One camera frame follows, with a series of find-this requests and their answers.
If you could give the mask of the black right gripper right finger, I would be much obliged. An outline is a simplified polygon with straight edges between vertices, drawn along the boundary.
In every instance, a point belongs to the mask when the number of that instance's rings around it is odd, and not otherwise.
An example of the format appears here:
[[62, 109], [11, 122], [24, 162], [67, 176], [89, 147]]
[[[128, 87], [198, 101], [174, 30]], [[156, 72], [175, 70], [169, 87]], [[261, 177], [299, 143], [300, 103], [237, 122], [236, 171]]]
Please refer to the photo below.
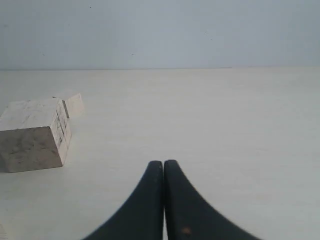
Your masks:
[[215, 210], [176, 160], [164, 162], [164, 209], [169, 240], [257, 240]]

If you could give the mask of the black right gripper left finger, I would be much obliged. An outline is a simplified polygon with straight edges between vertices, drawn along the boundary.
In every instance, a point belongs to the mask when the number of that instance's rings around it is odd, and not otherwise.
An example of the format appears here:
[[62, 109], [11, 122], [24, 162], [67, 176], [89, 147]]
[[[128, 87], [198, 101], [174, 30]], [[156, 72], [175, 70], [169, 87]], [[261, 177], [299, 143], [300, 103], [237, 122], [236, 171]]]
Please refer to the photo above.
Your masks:
[[150, 161], [123, 205], [87, 240], [162, 240], [164, 225], [163, 163]]

